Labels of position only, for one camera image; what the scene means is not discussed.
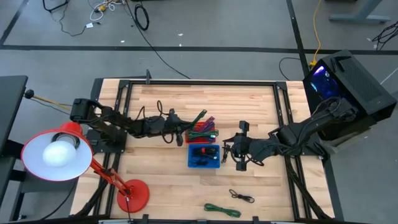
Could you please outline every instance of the lamp base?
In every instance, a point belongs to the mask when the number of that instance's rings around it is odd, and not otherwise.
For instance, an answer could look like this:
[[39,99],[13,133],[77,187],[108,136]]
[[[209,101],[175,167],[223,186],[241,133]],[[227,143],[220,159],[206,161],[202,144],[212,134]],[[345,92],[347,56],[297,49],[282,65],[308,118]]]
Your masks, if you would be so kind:
[[149,200],[149,188],[145,182],[141,180],[129,180],[126,182],[129,187],[134,187],[132,191],[132,199],[126,201],[126,197],[118,192],[118,205],[121,210],[129,213],[142,210]]

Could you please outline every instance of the gray floor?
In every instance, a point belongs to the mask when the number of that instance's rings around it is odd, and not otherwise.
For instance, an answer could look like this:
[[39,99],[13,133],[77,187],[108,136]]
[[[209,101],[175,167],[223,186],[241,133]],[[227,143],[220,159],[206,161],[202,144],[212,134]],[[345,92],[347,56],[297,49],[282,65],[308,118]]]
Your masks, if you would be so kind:
[[[63,0],[46,0],[49,7]],[[5,30],[22,0],[0,1],[0,33]],[[306,49],[315,49],[312,16],[316,0],[293,0],[298,26]],[[322,1],[317,27],[323,49],[372,50],[372,39],[392,24],[332,23],[333,13],[356,12],[364,1]],[[276,0],[169,0],[145,2],[150,15],[146,37],[154,46],[194,47],[272,47],[295,49],[294,33],[285,1]],[[384,0],[375,13],[394,21],[397,1]],[[86,1],[71,0],[63,20],[64,29],[79,32],[90,22],[91,9]],[[80,45],[147,46],[122,7],[106,11],[100,26],[87,29],[81,36],[70,37],[56,22],[62,11],[51,16],[41,1],[30,0],[7,38],[6,45]],[[398,50],[398,38],[384,50]],[[297,54],[250,52],[159,52],[169,64],[190,76],[203,79],[283,80],[278,69],[282,57]],[[381,81],[398,67],[398,55],[357,55],[358,60]],[[180,78],[153,52],[128,51],[54,51],[0,50],[0,75],[27,75],[27,88],[56,101],[71,103],[77,97],[89,97],[94,78],[143,75],[149,69],[154,78]],[[299,61],[285,60],[284,73],[291,80],[302,80]],[[384,87],[398,91],[398,75]],[[33,101],[23,100],[10,138],[25,142],[35,133],[68,121],[68,116]],[[332,156],[340,200],[346,221],[396,223],[398,206],[398,153],[395,146],[397,115],[381,122],[367,133],[367,138]],[[8,219],[7,207],[12,189],[0,211],[0,222]],[[66,196],[68,186],[56,192],[31,193],[25,196],[22,213],[29,220],[51,212]],[[72,198],[55,217],[68,215]]]

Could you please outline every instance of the blue bin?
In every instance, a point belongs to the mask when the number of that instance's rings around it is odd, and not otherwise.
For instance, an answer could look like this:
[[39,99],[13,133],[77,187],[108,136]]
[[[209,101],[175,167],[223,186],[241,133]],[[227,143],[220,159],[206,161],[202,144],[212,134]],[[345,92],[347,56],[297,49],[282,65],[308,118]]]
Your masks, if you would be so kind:
[[[202,147],[214,147],[216,149],[215,157],[193,156],[193,150]],[[206,165],[197,165],[197,161],[207,161]],[[188,167],[189,168],[202,168],[202,169],[218,169],[220,168],[220,146],[216,144],[190,144],[188,146]]]

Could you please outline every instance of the wooden tabletop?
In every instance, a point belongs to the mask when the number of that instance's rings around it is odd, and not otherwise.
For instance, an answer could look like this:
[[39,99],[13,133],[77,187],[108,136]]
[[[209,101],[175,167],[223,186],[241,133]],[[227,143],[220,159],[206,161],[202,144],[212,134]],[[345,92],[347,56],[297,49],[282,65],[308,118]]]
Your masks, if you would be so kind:
[[[114,106],[118,79],[105,79],[99,102]],[[310,116],[307,98],[302,82],[287,82],[290,105],[295,122]],[[284,101],[280,94],[282,111]],[[159,115],[156,102],[160,100],[164,111],[174,108],[182,120],[193,120],[207,110],[203,121],[215,117],[216,129],[220,131],[215,144],[222,145],[240,132],[239,121],[250,123],[248,136],[266,138],[267,133],[279,127],[272,88],[269,86],[206,86],[206,85],[133,85],[128,115],[135,118],[142,106],[146,116]],[[293,220],[289,186],[284,158],[273,156],[264,160],[265,166],[248,164],[246,172],[235,170],[230,156],[219,169],[192,169],[187,166],[187,145],[164,143],[159,138],[135,139],[127,137],[126,150],[119,163],[119,175],[124,180],[143,180],[150,190],[147,206],[132,218],[184,220]],[[102,162],[103,154],[95,158]],[[307,189],[319,206],[333,215],[330,194],[326,184],[322,162],[316,156],[302,156],[303,171]],[[79,211],[98,186],[99,176],[89,169],[78,181],[71,214]],[[239,194],[250,195],[254,203],[231,198],[229,189]],[[300,214],[303,217],[301,194],[296,188]],[[108,190],[104,191],[101,211],[104,212]],[[206,212],[205,203],[239,210],[241,218],[231,218],[220,212]],[[127,218],[113,200],[111,218]]]

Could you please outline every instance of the desk lamp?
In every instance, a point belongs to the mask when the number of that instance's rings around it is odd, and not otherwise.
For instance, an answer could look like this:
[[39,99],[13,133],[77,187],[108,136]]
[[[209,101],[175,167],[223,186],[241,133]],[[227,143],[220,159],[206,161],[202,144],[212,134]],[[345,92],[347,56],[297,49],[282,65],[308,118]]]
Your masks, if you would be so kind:
[[143,181],[125,182],[114,169],[105,169],[93,158],[93,150],[78,123],[67,122],[35,135],[22,149],[21,160],[31,174],[49,181],[71,180],[91,167],[119,189],[118,205],[125,212],[138,212],[149,200],[149,189]]

